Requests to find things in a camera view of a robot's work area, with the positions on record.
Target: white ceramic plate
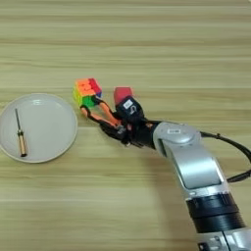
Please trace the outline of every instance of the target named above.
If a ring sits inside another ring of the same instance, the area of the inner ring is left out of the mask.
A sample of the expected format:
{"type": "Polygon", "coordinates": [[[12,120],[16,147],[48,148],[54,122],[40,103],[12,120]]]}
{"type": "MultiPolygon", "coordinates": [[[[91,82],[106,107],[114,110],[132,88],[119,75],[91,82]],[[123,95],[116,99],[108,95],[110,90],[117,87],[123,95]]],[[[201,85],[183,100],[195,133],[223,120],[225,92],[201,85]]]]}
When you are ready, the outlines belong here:
{"type": "Polygon", "coordinates": [[[73,108],[62,98],[31,94],[10,103],[0,116],[0,145],[10,157],[28,163],[41,163],[66,152],[77,132],[73,108]],[[25,133],[27,156],[21,157],[15,109],[25,133]]]}

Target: wood grain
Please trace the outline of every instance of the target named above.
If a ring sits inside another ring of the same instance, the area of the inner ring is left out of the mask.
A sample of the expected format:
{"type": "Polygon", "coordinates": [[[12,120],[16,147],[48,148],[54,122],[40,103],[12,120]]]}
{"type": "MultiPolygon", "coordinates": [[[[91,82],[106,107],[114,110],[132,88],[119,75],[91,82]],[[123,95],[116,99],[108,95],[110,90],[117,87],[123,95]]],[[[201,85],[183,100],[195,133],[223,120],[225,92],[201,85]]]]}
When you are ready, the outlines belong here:
{"type": "MultiPolygon", "coordinates": [[[[1,250],[196,250],[170,164],[103,135],[80,115],[72,87],[96,77],[113,104],[113,88],[131,86],[147,117],[251,147],[250,13],[247,0],[1,0],[0,110],[47,92],[79,121],[74,146],[55,161],[0,154],[1,250]]],[[[205,144],[227,176],[248,168],[229,146],[205,144]]],[[[250,180],[231,187],[251,226],[250,180]]]]}

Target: screwdriver handle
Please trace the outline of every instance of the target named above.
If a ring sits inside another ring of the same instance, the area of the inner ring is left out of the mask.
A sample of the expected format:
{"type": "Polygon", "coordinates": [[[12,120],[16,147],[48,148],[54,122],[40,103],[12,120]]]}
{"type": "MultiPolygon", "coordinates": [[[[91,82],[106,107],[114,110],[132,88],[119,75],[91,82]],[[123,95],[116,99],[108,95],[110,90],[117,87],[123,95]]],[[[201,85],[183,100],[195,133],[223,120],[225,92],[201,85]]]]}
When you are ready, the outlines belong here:
{"type": "Polygon", "coordinates": [[[18,130],[18,137],[19,137],[19,142],[20,142],[20,152],[21,152],[21,157],[27,156],[27,150],[26,150],[26,144],[25,144],[25,137],[24,137],[24,131],[19,129],[18,130]]]}

